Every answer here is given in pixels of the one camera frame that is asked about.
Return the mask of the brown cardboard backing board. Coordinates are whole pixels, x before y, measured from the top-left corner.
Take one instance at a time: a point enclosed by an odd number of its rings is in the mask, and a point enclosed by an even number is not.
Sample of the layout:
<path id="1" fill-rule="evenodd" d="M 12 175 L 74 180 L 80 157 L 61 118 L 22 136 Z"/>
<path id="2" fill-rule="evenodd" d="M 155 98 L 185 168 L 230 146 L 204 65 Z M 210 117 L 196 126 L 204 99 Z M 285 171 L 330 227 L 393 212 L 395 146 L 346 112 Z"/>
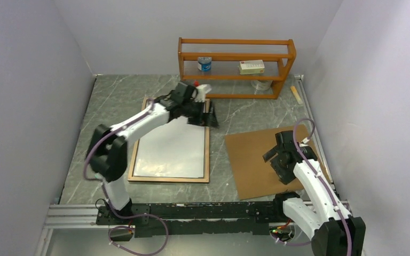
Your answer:
<path id="1" fill-rule="evenodd" d="M 293 126 L 229 134 L 226 149 L 240 200 L 302 190 L 299 180 L 284 185 L 263 155 L 277 145 L 275 134 Z"/>

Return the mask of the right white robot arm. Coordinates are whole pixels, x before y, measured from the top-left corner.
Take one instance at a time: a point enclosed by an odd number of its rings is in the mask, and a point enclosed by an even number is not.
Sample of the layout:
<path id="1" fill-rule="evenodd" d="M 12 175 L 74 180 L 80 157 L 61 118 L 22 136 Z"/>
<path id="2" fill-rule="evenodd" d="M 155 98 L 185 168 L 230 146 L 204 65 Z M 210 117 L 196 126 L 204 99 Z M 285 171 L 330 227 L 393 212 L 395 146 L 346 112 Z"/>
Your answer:
<path id="1" fill-rule="evenodd" d="M 296 194 L 282 196 L 272 207 L 278 221 L 288 218 L 310 239 L 314 255 L 361 255 L 366 225 L 338 199 L 327 181 L 318 157 L 293 131 L 275 134 L 276 144 L 263 155 L 280 181 L 287 185 L 298 180 L 313 205 L 310 209 Z"/>

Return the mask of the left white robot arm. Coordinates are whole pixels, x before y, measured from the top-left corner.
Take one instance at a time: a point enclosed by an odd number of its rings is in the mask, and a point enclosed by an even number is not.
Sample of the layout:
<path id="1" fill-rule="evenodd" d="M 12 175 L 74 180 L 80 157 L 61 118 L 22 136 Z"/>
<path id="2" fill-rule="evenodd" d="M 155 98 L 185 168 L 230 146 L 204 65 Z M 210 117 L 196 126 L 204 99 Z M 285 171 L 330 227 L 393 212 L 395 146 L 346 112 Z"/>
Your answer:
<path id="1" fill-rule="evenodd" d="M 138 114 L 93 132 L 85 155 L 85 180 L 99 181 L 110 216 L 118 224 L 132 215 L 126 174 L 164 182 L 209 181 L 209 130 L 217 127 L 212 101 L 169 93 L 148 99 Z"/>

